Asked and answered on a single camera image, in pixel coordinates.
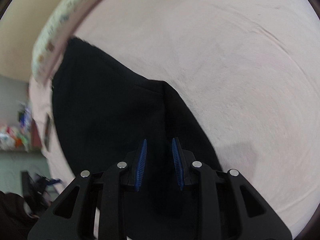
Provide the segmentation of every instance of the ribbed blue pad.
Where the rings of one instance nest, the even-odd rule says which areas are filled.
[[[137,169],[136,169],[136,178],[134,183],[135,191],[139,191],[139,188],[141,187],[144,167],[146,165],[146,158],[147,158],[147,140],[144,139],[142,143],[140,155],[139,155]]]
[[[180,154],[178,151],[178,146],[175,138],[172,139],[172,155],[173,155],[174,167],[176,169],[178,185],[180,186],[180,190],[183,190],[183,187],[184,187],[183,168],[182,168]]]

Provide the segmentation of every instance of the silver pin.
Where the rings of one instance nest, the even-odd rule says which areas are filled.
[[[230,170],[229,173],[231,176],[235,176],[235,177],[239,175],[239,171],[237,171],[235,169]]]
[[[200,168],[202,166],[201,162],[195,161],[192,163],[192,166],[194,166],[195,168]]]
[[[89,171],[82,171],[80,175],[81,175],[81,177],[86,178],[90,175],[90,172]]]
[[[125,162],[119,162],[119,163],[117,164],[117,166],[118,166],[118,168],[123,169],[123,168],[125,168],[125,167],[127,166],[127,163],[125,163]]]

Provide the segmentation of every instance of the gray wall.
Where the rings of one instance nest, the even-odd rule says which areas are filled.
[[[0,125],[19,125],[17,101],[27,101],[27,84],[0,75]]]

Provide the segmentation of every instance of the white sheet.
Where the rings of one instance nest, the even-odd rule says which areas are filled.
[[[320,202],[319,30],[307,0],[103,0],[75,35],[172,85],[224,171],[238,169],[295,237]],[[50,111],[46,100],[33,97]],[[58,151],[45,154],[69,181]]]

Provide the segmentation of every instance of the metal rivet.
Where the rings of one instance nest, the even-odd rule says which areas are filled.
[[[196,167],[196,168],[200,168],[202,166],[201,162],[195,161],[192,163],[192,166]]]
[[[231,176],[235,176],[235,177],[239,175],[239,171],[237,171],[235,169],[230,170],[229,173]]]
[[[125,163],[125,162],[119,162],[119,163],[117,164],[117,166],[118,166],[118,168],[123,169],[123,168],[125,168],[125,167],[127,166],[127,163]]]
[[[81,175],[81,177],[86,178],[90,175],[90,172],[89,171],[82,171],[80,175]]]

